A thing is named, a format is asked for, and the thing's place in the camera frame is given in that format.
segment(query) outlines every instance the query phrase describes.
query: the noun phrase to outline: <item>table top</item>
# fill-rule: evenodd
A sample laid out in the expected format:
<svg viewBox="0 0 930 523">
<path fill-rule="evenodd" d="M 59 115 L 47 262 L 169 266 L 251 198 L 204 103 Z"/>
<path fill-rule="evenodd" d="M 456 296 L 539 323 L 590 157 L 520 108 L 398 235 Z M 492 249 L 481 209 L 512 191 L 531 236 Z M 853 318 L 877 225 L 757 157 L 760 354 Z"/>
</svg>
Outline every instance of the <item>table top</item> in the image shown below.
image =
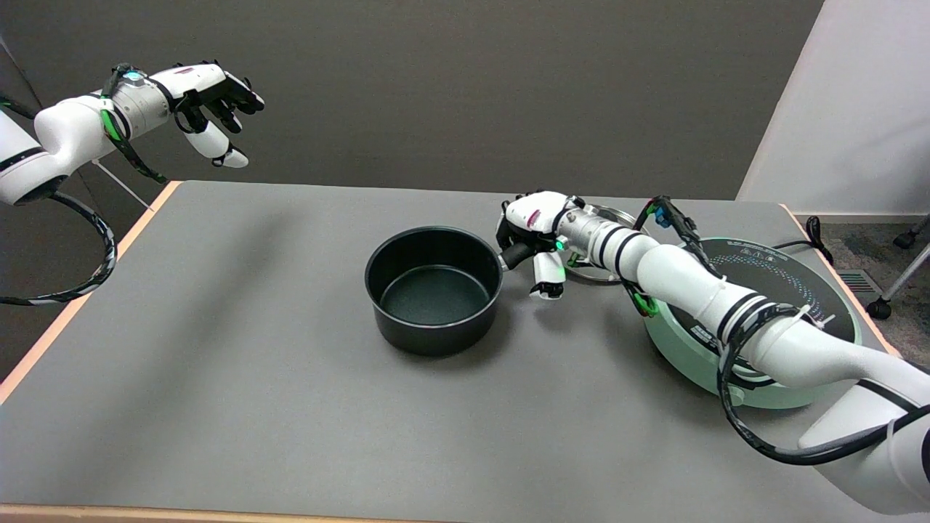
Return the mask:
<svg viewBox="0 0 930 523">
<path fill-rule="evenodd" d="M 493 245 L 509 196 L 181 184 L 0 407 L 0 502 L 469 522 L 923 519 L 873 514 L 813 469 L 750 449 L 716 397 L 650 349 L 616 287 L 569 283 L 560 302 L 531 302 L 521 267 L 472 349 L 429 360 L 391 348 L 365 293 L 372 251 L 427 224 Z M 676 203 L 705 236 L 802 237 L 775 204 Z M 815 251 L 792 254 L 841 289 Z M 743 416 L 792 445 L 841 392 Z"/>
</svg>

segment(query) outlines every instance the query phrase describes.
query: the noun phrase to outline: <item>floor vent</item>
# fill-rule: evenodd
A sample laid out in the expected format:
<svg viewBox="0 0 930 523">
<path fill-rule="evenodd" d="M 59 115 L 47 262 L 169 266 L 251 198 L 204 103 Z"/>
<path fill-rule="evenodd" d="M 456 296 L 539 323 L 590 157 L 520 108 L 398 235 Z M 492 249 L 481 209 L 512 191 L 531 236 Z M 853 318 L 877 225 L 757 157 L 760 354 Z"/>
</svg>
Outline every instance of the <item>floor vent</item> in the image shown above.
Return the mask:
<svg viewBox="0 0 930 523">
<path fill-rule="evenodd" d="M 882 295 L 882 288 L 862 269 L 844 269 L 836 273 L 863 303 L 874 302 Z"/>
</svg>

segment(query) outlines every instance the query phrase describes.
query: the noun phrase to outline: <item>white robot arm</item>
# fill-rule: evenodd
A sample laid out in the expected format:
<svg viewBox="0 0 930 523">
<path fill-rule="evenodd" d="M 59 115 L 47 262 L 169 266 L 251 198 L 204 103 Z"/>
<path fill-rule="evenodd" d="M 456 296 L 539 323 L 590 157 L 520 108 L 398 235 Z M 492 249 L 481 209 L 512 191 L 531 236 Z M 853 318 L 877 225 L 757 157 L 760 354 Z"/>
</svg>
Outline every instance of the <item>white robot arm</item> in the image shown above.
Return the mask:
<svg viewBox="0 0 930 523">
<path fill-rule="evenodd" d="M 34 122 L 38 141 L 0 113 L 0 202 L 21 205 L 48 197 L 75 169 L 114 149 L 142 174 L 165 182 L 139 160 L 128 142 L 172 117 L 193 148 L 214 166 L 247 165 L 242 151 L 204 117 L 201 106 L 238 133 L 242 125 L 233 111 L 253 114 L 265 103 L 247 81 L 216 63 L 179 65 L 151 76 L 120 64 L 104 89 L 39 112 Z"/>
<path fill-rule="evenodd" d="M 599 217 L 580 198 L 543 191 L 503 207 L 498 243 L 504 267 L 570 248 L 635 289 L 631 295 L 640 300 L 641 314 L 648 313 L 650 300 L 662 300 L 715 332 L 724 346 L 718 391 L 727 419 L 762 454 L 815 465 L 838 489 L 876 512 L 930 512 L 930 375 L 897 357 L 833 338 L 806 321 L 804 308 L 781 308 L 712 274 L 699 248 L 660 245 Z M 655 211 L 660 224 L 675 225 L 680 235 L 684 230 L 685 243 L 699 244 L 692 221 L 669 216 L 677 209 Z M 804 433 L 798 449 L 778 449 L 755 436 L 727 406 L 733 385 L 725 367 L 730 360 L 732 368 L 736 356 L 731 347 L 785 386 L 842 380 L 857 385 Z"/>
</svg>

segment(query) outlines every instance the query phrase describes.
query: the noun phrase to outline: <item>carpet floor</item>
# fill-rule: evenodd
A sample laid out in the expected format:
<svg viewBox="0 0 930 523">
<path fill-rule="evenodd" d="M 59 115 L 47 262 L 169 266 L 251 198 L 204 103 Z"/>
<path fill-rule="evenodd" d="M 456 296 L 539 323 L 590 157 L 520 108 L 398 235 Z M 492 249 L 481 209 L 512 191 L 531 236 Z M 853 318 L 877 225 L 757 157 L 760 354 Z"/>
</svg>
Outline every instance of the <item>carpet floor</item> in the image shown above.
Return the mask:
<svg viewBox="0 0 930 523">
<path fill-rule="evenodd" d="M 930 231 L 917 237 L 907 250 L 892 244 L 909 224 L 824 223 L 821 236 L 833 253 L 837 269 L 862 269 L 882 289 L 897 277 L 926 247 Z M 891 301 L 892 314 L 875 320 L 884 337 L 909 361 L 930 367 L 930 261 L 919 268 Z"/>
</svg>

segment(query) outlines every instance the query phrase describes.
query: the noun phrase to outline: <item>wooden table edge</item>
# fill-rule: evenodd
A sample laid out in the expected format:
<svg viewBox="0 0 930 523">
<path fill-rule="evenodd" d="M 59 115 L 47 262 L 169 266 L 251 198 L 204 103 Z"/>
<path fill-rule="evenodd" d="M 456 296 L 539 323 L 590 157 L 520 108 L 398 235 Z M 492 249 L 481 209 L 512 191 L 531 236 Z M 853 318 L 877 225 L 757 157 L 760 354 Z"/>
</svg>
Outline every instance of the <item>wooden table edge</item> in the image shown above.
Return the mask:
<svg viewBox="0 0 930 523">
<path fill-rule="evenodd" d="M 162 192 L 159 193 L 158 197 L 155 198 L 155 201 L 150 205 L 152 210 L 146 209 L 142 216 L 136 220 L 136 223 L 133 224 L 132 228 L 129 229 L 129 232 L 126 233 L 126 236 L 120 240 L 119 244 L 116 247 L 116 259 L 119 259 L 126 253 L 126 250 L 129 249 L 129 246 L 132 245 L 132 242 L 136 241 L 136 238 L 139 237 L 139 234 L 145 229 L 145 226 L 149 224 L 149 221 L 152 220 L 155 213 L 158 212 L 167 199 L 171 196 L 172 193 L 178 189 L 178 186 L 181 184 L 180 181 L 170 181 L 168 185 L 162 189 Z M 33 366 L 39 361 L 39 358 L 46 353 L 48 347 L 58 338 L 59 334 L 64 330 L 68 325 L 68 322 L 74 318 L 74 315 L 77 314 L 77 311 L 81 310 L 81 307 L 84 306 L 84 303 L 90 298 L 90 294 L 86 294 L 77 300 L 68 302 L 65 305 L 64 310 L 55 318 L 55 321 L 48 326 L 45 332 L 42 333 L 42 336 L 39 337 L 38 341 L 35 342 L 33 347 L 29 349 L 29 352 L 20 360 L 19 364 L 9 373 L 2 382 L 0 382 L 0 406 L 7 401 L 9 395 L 13 394 L 13 390 L 22 382 L 23 378 L 26 377 L 26 374 L 32 370 Z"/>
<path fill-rule="evenodd" d="M 429 523 L 408 519 L 290 516 L 135 507 L 0 504 L 4 523 Z"/>
</svg>

